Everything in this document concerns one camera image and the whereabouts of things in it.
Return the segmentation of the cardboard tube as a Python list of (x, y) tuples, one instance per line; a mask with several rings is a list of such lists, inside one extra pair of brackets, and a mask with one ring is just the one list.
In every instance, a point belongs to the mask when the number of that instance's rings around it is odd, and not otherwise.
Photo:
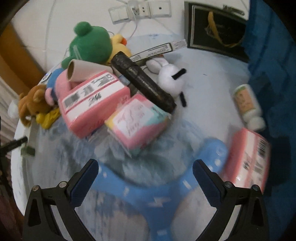
[(67, 68), (67, 79), (69, 82), (83, 82), (105, 70), (113, 73), (109, 66), (73, 59)]

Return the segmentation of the white wall socket panel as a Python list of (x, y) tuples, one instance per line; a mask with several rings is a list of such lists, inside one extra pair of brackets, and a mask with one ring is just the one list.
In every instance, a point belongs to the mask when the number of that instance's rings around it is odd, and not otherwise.
[(118, 1), (122, 5), (108, 9), (113, 24), (141, 19), (170, 18), (171, 1)]

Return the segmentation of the long white medicine box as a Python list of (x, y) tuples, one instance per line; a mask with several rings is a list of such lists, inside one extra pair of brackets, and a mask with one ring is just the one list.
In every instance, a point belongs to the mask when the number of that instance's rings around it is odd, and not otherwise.
[(133, 62), (138, 62), (138, 61), (153, 58), (155, 56), (159, 56), (162, 54), (170, 53), (185, 47), (187, 47), (187, 42), (185, 39), (179, 40), (179, 41), (173, 41), (173, 42), (161, 44), (156, 47), (137, 53), (131, 56), (130, 59)]

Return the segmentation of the black picture frame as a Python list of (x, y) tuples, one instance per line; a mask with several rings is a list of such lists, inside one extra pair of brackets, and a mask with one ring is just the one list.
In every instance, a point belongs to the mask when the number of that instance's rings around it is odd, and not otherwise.
[(242, 41), (246, 20), (216, 7), (184, 2), (184, 38), (187, 47), (248, 62)]

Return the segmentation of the pink pig plush blue shirt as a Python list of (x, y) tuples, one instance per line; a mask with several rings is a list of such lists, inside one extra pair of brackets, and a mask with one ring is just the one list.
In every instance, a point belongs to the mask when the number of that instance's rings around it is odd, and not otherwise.
[(55, 93), (55, 83), (59, 75), (64, 71), (63, 68), (58, 68), (54, 70), (47, 81), (47, 88), (45, 91), (45, 100), (48, 105), (53, 106), (55, 102), (58, 100)]

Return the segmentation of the white rabbit plush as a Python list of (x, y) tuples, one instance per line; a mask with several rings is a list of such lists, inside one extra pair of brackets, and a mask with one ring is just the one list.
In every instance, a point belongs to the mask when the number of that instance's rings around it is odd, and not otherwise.
[(180, 98), (182, 106), (185, 108), (187, 102), (183, 93), (185, 86), (185, 68), (179, 68), (170, 64), (164, 56), (157, 56), (146, 61), (148, 70), (158, 75), (158, 85), (174, 99)]

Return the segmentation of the brown bear plush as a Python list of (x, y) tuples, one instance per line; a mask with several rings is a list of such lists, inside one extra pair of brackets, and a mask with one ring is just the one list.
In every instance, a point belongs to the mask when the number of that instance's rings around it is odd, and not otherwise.
[(27, 95), (24, 93), (19, 95), (18, 115), (25, 127), (31, 125), (31, 120), (28, 118), (40, 113), (47, 114), (51, 110), (45, 99), (46, 89), (46, 85), (40, 84), (34, 86)]

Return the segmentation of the small white pill bottle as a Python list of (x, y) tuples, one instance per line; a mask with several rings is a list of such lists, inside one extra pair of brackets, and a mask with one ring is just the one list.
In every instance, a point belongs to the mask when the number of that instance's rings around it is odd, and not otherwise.
[(242, 84), (233, 91), (233, 99), (247, 129), (261, 132), (266, 128), (262, 109), (249, 84)]

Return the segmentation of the blue plastic storage crate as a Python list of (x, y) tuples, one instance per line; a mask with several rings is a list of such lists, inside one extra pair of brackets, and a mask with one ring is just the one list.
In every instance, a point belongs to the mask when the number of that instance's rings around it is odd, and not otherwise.
[(295, 41), (266, 1), (251, 1), (243, 47), (271, 143), (264, 192), (271, 240), (295, 240)]

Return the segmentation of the black cylinder roll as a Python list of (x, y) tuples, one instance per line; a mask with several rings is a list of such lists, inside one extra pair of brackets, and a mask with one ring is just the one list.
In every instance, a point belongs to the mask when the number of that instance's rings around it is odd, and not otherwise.
[(135, 62), (122, 51), (114, 55), (111, 65), (118, 70), (148, 100), (167, 113), (173, 113), (176, 103), (173, 97), (162, 90)]

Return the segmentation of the yellow duck plush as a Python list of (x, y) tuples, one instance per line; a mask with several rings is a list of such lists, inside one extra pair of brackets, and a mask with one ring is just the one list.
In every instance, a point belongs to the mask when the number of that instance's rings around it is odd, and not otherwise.
[(121, 35), (121, 34), (116, 34), (113, 37), (111, 37), (111, 43), (112, 43), (112, 52), (110, 57), (108, 58), (106, 65), (110, 66), (111, 65), (111, 60), (112, 58), (118, 53), (118, 52), (123, 52), (126, 54), (126, 56), (131, 57), (132, 53), (130, 49), (128, 49), (127, 45), (127, 40)]

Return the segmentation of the pink notebook pack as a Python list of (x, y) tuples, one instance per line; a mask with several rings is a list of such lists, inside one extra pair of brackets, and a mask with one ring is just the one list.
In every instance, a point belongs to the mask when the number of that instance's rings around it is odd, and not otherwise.
[(106, 121), (108, 132), (135, 157), (167, 127), (171, 114), (137, 93)]

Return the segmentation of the blue boomerang toy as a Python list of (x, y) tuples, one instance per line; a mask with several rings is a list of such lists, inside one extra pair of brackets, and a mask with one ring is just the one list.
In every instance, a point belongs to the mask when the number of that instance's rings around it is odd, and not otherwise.
[(143, 187), (98, 166), (87, 211), (97, 240), (195, 240), (214, 214), (192, 167), (165, 185)]

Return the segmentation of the green frog plush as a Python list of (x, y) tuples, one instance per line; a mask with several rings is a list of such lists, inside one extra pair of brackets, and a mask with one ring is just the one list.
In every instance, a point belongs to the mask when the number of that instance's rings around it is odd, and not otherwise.
[(79, 22), (74, 27), (76, 37), (69, 45), (69, 56), (61, 62), (61, 67), (67, 69), (69, 63), (76, 60), (104, 64), (112, 53), (112, 43), (108, 31), (88, 22)]

